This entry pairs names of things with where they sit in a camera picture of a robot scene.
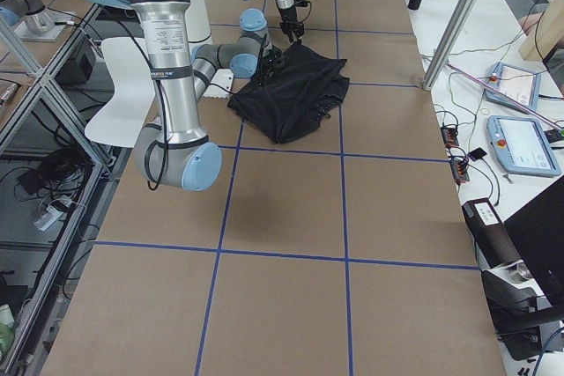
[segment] folded garment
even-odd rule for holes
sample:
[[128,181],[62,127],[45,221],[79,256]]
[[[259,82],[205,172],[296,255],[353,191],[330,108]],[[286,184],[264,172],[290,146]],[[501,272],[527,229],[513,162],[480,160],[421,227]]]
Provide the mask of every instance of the folded garment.
[[318,129],[349,86],[349,78],[339,75],[346,59],[328,59],[298,42],[282,59],[282,67],[264,81],[253,78],[227,104],[274,143],[289,143]]

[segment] white table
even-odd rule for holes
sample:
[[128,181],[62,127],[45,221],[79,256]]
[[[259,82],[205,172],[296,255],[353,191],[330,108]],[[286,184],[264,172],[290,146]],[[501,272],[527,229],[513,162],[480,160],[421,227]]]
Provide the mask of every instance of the white table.
[[[417,11],[410,11],[413,31],[417,37],[419,52],[422,55],[433,55],[434,49],[439,44],[457,1],[458,0],[423,0]],[[497,48],[512,41],[520,31],[521,27],[518,25],[516,18],[513,16],[505,0],[478,0],[464,25],[463,31],[456,41],[452,53],[470,49]],[[542,63],[527,62],[521,58],[518,49],[523,40],[524,36],[522,35],[510,47],[495,51],[480,51],[453,55],[450,57],[450,61],[455,66],[474,77],[484,77],[488,75],[493,65],[499,62],[508,50],[507,54],[503,57],[503,62],[511,63],[528,70],[544,70],[545,68]],[[423,64],[427,67],[429,62],[423,60]],[[473,135],[471,136],[472,126],[463,125],[459,127],[458,139],[467,152],[478,147],[487,151],[488,154],[484,159],[493,168],[500,183],[501,199],[495,209],[501,219],[505,220],[524,206],[530,199],[534,198],[546,187],[555,182],[556,178],[511,174],[509,175],[511,181],[509,181],[503,177],[502,175],[505,174],[505,171],[498,164],[494,156],[493,148],[486,135],[486,120],[489,115],[494,114],[507,116],[523,116],[523,114],[487,100],[483,100],[480,105],[483,90],[478,85],[475,85],[461,76],[453,76],[451,78],[451,91],[453,92],[451,99],[448,88],[449,75],[451,73],[451,70],[445,68],[437,79],[432,90],[433,101],[435,104],[441,105],[441,107],[455,114],[460,122],[471,122],[473,116],[453,104],[452,99],[463,107],[472,111],[478,111],[478,119]],[[540,92],[546,96],[561,97],[560,90],[553,82],[548,72],[541,74]],[[553,121],[564,119],[564,101],[539,100],[537,110]],[[442,122],[444,115],[445,114],[437,115],[439,122]],[[444,119],[445,123],[454,122],[454,119],[448,115],[446,115]],[[560,167],[564,169],[564,151],[555,151],[555,156]],[[472,165],[476,166],[493,179],[491,171],[481,160],[472,163]],[[474,169],[470,169],[469,176],[471,181],[462,184],[459,191],[461,204],[471,199],[488,196],[489,194],[490,185],[483,175]],[[497,190],[493,193],[492,203],[494,203],[496,197]],[[517,374],[522,367],[530,367],[531,372],[529,374],[532,373],[532,365],[527,364],[526,361],[514,361],[503,344],[501,344],[501,351],[508,375]],[[563,372],[564,353],[546,354],[543,357],[538,376],[561,376]]]

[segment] black monitor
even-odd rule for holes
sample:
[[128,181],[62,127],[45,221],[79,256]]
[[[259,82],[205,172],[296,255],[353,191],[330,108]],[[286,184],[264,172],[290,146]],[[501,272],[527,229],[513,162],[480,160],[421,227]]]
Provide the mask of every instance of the black monitor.
[[564,305],[564,178],[525,204],[505,227],[548,301]]

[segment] green object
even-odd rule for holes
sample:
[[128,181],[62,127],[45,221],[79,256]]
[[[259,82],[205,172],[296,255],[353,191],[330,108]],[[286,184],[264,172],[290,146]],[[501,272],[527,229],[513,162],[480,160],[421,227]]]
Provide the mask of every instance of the green object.
[[5,357],[6,353],[10,350],[14,342],[14,334],[8,329],[6,325],[0,323],[0,353],[1,357]]

